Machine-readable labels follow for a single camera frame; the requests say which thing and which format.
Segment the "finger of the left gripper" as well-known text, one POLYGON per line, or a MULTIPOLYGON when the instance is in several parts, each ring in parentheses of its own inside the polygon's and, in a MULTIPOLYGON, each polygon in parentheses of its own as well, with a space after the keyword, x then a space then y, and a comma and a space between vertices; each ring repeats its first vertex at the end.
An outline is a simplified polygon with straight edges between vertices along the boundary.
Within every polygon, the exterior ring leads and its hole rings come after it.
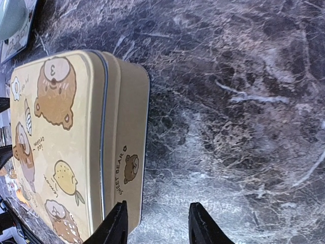
POLYGON ((10 98, 1 97, 0 98, 0 112, 1 118, 10 119, 10 98))
POLYGON ((7 161, 13 157, 12 145, 0 147, 0 169, 2 169, 7 161))

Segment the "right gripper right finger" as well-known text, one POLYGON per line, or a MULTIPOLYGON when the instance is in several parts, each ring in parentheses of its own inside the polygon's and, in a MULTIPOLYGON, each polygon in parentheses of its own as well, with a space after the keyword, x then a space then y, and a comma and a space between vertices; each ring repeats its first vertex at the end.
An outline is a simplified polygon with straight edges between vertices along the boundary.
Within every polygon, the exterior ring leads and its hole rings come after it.
POLYGON ((199 202, 190 204, 188 233, 189 243, 234 244, 199 202))

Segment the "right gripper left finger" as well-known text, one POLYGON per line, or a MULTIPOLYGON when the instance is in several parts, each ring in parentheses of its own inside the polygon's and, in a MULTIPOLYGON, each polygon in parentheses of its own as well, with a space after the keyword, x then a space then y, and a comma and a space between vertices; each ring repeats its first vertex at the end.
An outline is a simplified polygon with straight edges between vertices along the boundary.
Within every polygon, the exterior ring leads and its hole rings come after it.
POLYGON ((97 230, 84 244, 127 244, 128 212, 127 202, 117 202, 97 230))

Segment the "bear printed tin lid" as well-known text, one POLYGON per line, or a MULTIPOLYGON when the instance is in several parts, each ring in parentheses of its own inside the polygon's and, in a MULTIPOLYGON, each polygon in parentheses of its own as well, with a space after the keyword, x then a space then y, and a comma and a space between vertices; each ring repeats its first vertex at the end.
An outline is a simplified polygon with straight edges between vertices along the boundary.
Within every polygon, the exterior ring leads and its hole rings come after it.
POLYGON ((91 217, 90 164, 100 169, 102 103, 108 69, 95 50, 42 58, 11 76, 13 164, 36 214, 65 243, 83 243, 91 217))

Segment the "gold cookie tin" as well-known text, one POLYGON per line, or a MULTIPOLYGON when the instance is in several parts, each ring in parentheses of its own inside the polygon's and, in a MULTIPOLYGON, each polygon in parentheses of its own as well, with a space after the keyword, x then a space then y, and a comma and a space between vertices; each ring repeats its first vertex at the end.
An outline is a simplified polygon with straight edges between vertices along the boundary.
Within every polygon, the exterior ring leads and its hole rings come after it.
POLYGON ((140 65, 104 52, 108 87, 104 127, 103 184, 107 215, 126 201, 128 232, 140 224, 150 81, 140 65))

